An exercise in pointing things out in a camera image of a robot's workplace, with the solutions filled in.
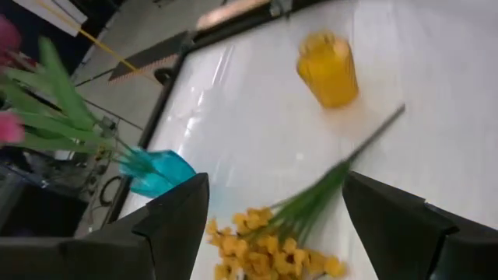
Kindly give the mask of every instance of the blue vase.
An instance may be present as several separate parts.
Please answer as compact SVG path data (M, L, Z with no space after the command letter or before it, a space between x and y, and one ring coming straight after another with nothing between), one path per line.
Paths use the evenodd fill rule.
M195 170L181 156L171 150L147 152L135 149L143 159L160 173L143 173L121 164L120 171L133 177L131 189L136 194L157 198L195 175Z

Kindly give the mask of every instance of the white table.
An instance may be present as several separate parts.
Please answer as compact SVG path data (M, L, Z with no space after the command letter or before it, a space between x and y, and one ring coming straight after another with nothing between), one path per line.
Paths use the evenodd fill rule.
M405 114L354 170L498 228L498 2L327 2L204 47L184 63L150 150L172 149L211 184L209 217L270 205L347 156L400 103ZM322 110L295 72L306 33L349 39L361 97ZM149 199L129 194L121 217ZM310 245L375 279L342 198ZM203 243L192 279L217 249Z

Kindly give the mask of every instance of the floor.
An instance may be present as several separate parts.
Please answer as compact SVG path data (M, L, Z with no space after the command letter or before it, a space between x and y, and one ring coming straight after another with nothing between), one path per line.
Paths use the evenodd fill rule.
M109 30L101 40L111 49L123 57L130 56L147 47L153 46L162 40L172 37L184 30L191 30L197 19L204 13L220 6L223 0L175 0L161 1L161 6L152 3L152 0L127 0L110 21ZM89 60L75 73L75 83L85 81L117 65L117 59L95 49L89 55ZM88 82L78 91L87 100L113 112L140 128L146 126L150 112L160 94L161 87L150 80L141 77L131 77L120 82L110 84L107 80L110 74ZM97 116L107 115L104 111L89 106ZM136 145L142 131L120 121L118 133L123 141L129 145ZM110 164L109 170L103 176L100 184L109 178L118 175L118 167ZM106 198L112 198L118 182L113 182L106 190ZM107 214L108 208L102 207L95 195L90 207L83 216L77 236L84 236L89 231L99 229Z

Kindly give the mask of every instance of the pink tulip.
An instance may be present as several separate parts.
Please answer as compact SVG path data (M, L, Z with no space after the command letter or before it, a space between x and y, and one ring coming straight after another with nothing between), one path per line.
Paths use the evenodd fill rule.
M12 112L0 112L0 142L19 143L24 140L22 121Z
M17 52L21 45L21 35L16 27L0 14L0 65L7 65L11 59L7 51Z

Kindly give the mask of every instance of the yellow vase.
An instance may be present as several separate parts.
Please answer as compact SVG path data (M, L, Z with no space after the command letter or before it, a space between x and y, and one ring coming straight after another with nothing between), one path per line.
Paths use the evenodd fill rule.
M301 43L297 72L323 107L344 106L358 95L351 48L331 32L310 34Z

